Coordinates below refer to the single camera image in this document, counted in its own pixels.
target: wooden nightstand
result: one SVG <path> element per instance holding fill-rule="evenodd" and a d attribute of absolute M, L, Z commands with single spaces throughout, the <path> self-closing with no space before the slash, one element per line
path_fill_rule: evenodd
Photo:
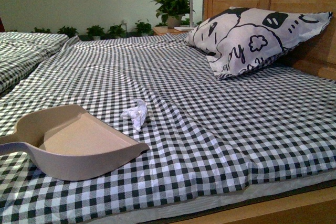
<path fill-rule="evenodd" d="M 168 28 L 166 26 L 155 26 L 153 27 L 153 31 L 154 31 L 154 35 L 165 35 L 166 33 L 184 34 L 188 32 L 188 31 L 178 31 L 178 30 L 175 30 L 174 28 Z"/>

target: potted plant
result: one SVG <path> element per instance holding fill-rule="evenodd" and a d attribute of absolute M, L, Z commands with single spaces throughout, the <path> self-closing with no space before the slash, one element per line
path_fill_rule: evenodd
<path fill-rule="evenodd" d="M 66 35 L 68 35 L 69 38 L 72 38 L 76 34 L 78 34 L 77 29 L 73 28 L 72 26 L 71 27 L 64 26 L 64 27 L 60 28 L 57 33 L 58 34 L 66 34 Z"/>
<path fill-rule="evenodd" d="M 189 0 L 153 0 L 161 6 L 156 10 L 156 17 L 161 16 L 162 22 L 167 22 L 168 28 L 179 26 L 184 14 L 190 13 Z"/>
<path fill-rule="evenodd" d="M 86 29 L 87 29 L 87 34 L 90 37 L 93 37 L 94 40 L 100 40 L 100 36 L 104 35 L 104 28 L 99 25 L 91 26 Z"/>
<path fill-rule="evenodd" d="M 51 34 L 50 29 L 44 29 L 44 28 L 34 28 L 34 31 L 32 31 L 32 33 L 42 33 L 42 34 Z"/>
<path fill-rule="evenodd" d="M 160 22 L 160 23 L 158 23 L 156 26 L 167 26 L 167 23 L 165 23 L 165 22 Z"/>
<path fill-rule="evenodd" d="M 107 31 L 107 34 L 111 35 L 113 39 L 126 37 L 126 30 L 121 25 L 113 25 Z"/>
<path fill-rule="evenodd" d="M 181 26 L 189 26 L 190 25 L 190 19 L 186 18 L 185 20 L 181 21 Z"/>
<path fill-rule="evenodd" d="M 135 23 L 136 30 L 139 35 L 141 36 L 148 36 L 152 33 L 152 25 L 145 22 L 140 22 L 141 19 L 138 20 L 137 23 Z"/>

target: crumpled tissue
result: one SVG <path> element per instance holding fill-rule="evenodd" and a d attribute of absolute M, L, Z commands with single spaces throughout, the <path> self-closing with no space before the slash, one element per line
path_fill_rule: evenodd
<path fill-rule="evenodd" d="M 125 110 L 121 113 L 120 117 L 125 119 L 130 116 L 132 119 L 133 128 L 140 132 L 141 126 L 143 125 L 147 116 L 147 103 L 141 99 L 134 99 L 133 102 L 136 102 L 138 106 Z"/>

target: pillow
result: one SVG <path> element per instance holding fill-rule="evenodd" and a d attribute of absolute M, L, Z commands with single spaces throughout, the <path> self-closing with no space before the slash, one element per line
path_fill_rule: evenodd
<path fill-rule="evenodd" d="M 191 30 L 189 46 L 207 53 L 217 80 L 273 63 L 301 42 L 320 34 L 332 12 L 280 13 L 230 7 Z"/>

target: checkered bed sheet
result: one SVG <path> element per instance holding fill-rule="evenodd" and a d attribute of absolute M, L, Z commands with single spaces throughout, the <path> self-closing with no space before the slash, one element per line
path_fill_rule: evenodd
<path fill-rule="evenodd" d="M 184 37 L 76 43 L 0 99 L 0 135 L 29 112 L 78 104 L 150 146 L 79 182 L 1 156 L 1 223 L 81 222 L 336 168 L 335 81 L 280 65 L 217 81 Z M 140 133 L 120 118 L 134 98 L 148 103 Z"/>
<path fill-rule="evenodd" d="M 0 33 L 0 95 L 61 50 L 64 34 Z"/>

